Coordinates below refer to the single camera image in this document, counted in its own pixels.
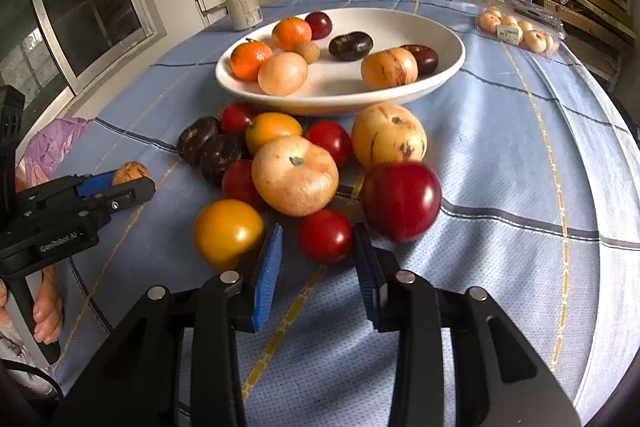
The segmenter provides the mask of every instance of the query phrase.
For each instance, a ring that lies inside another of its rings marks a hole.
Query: blue gripper pad
[[[91,176],[85,179],[81,185],[78,186],[78,196],[88,198],[96,192],[105,190],[111,187],[111,181],[113,180],[113,171],[104,172],[97,176]]]
[[[260,331],[266,324],[271,311],[273,292],[276,289],[276,280],[280,272],[282,261],[282,227],[276,225],[271,235],[271,240],[264,249],[264,263],[262,271],[258,275],[255,287],[254,314],[251,317],[256,331]]]
[[[354,227],[353,260],[367,318],[378,329],[380,325],[380,287],[385,284],[384,275],[363,225]]]

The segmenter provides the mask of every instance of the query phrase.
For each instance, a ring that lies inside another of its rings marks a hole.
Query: human hand
[[[5,309],[7,299],[6,288],[0,284],[0,322],[11,322]],[[56,288],[56,270],[53,266],[42,269],[42,286],[33,305],[33,319],[36,327],[33,338],[37,342],[50,344],[55,342],[62,331],[62,300]]]

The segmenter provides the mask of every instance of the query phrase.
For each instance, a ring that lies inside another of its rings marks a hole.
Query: window frame
[[[43,1],[31,1],[44,39],[49,45],[51,55],[76,95],[99,77],[104,76],[108,71],[117,68],[131,55],[142,51],[148,44],[166,34],[153,0],[130,0],[141,27],[108,49],[80,74],[75,74],[56,37]]]

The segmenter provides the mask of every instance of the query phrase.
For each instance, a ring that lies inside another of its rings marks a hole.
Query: table
[[[585,423],[640,344],[640,153],[625,123],[565,46],[549,61],[485,38],[470,4],[287,0],[263,13],[269,23],[343,6],[418,13],[464,41],[460,72],[407,105],[427,132],[425,161],[444,199],[428,233],[396,246],[396,254],[434,286],[486,288]],[[214,68],[241,35],[225,18],[176,46],[105,108],[57,172],[101,172],[138,160],[158,188],[147,204],[115,214],[99,245],[58,266],[66,320],[56,377],[66,388],[146,289],[181,291],[214,274],[194,249],[191,225],[220,192],[180,162],[172,144],[196,118],[229,102]],[[350,130],[353,118],[337,121]],[[354,164],[344,169],[340,183],[353,183],[357,172]],[[350,263],[307,261],[295,246],[296,220],[278,221],[287,246],[270,321],[259,334],[238,335],[249,425],[386,425],[396,334],[372,330]],[[446,331],[443,338],[452,425]],[[187,385],[180,399],[185,422]]]

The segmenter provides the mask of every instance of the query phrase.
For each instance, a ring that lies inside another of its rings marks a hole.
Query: mandarin orange
[[[273,51],[264,42],[247,39],[231,52],[231,71],[243,82],[257,82],[258,70],[271,55]]]
[[[296,42],[311,40],[311,26],[299,17],[287,17],[276,24],[271,39],[281,50],[290,52],[293,51]]]

